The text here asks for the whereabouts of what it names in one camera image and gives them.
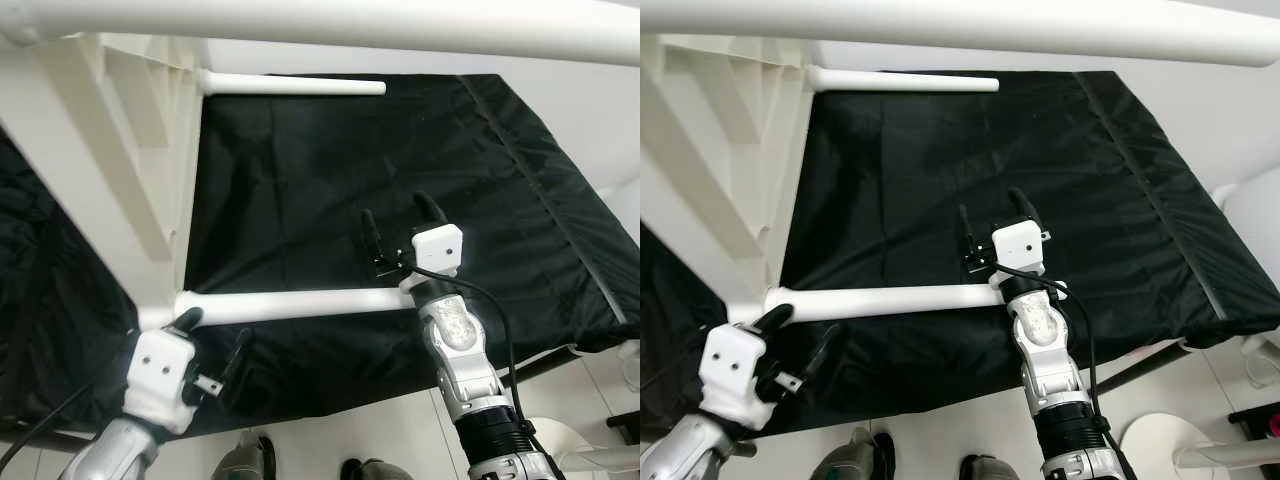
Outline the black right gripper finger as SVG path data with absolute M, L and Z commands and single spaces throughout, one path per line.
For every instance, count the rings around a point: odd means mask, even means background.
M 968 215 L 968 209 L 966 209 L 965 205 L 959 205 L 957 206 L 957 219 L 959 219 L 959 230 L 960 230 L 959 244 L 960 244 L 961 251 L 963 251 L 963 261 L 964 262 L 974 262 L 974 261 L 977 261 L 977 260 L 980 259 L 980 255 L 979 255 L 979 247 L 980 246 L 979 246 L 978 241 L 974 237 L 974 233 L 973 233 L 973 229 L 972 229 L 970 218 Z
M 372 211 L 364 209 L 360 212 L 360 236 L 364 251 L 369 261 L 380 268 L 387 264 L 387 257 L 381 251 L 381 236 Z
M 438 202 L 426 192 L 413 192 L 413 206 L 420 216 L 413 227 L 415 230 L 431 230 L 451 223 Z
M 1042 224 L 1041 215 L 1023 189 L 1011 187 L 1007 189 L 1007 196 L 1015 210 L 1015 215 L 1007 221 L 1009 225 L 1021 221 L 1036 221 L 1038 225 Z

